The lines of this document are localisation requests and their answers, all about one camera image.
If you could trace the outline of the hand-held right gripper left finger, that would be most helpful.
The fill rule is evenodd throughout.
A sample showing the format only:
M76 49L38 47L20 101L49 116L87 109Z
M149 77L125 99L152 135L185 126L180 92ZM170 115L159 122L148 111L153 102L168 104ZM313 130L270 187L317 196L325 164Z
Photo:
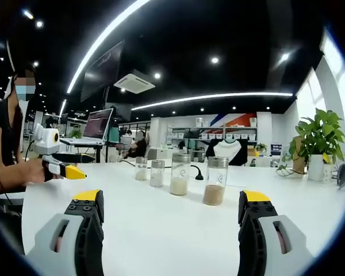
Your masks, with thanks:
M38 275L104 275L103 197L100 189L77 194L36 233L26 258Z

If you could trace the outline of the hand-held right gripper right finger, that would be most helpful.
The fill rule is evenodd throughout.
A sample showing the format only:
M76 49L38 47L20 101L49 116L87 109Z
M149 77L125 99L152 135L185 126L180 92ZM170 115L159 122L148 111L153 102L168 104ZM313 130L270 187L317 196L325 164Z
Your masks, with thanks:
M240 192L238 224L238 275L302 275L313 261L304 233L260 192Z

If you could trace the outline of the person's left hand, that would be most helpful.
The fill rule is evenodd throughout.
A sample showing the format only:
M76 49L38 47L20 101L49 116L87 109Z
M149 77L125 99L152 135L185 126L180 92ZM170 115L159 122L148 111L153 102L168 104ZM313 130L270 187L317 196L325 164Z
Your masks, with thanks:
M62 176L51 173L42 159L30 159L24 166L26 182L44 183L52 179L63 179Z

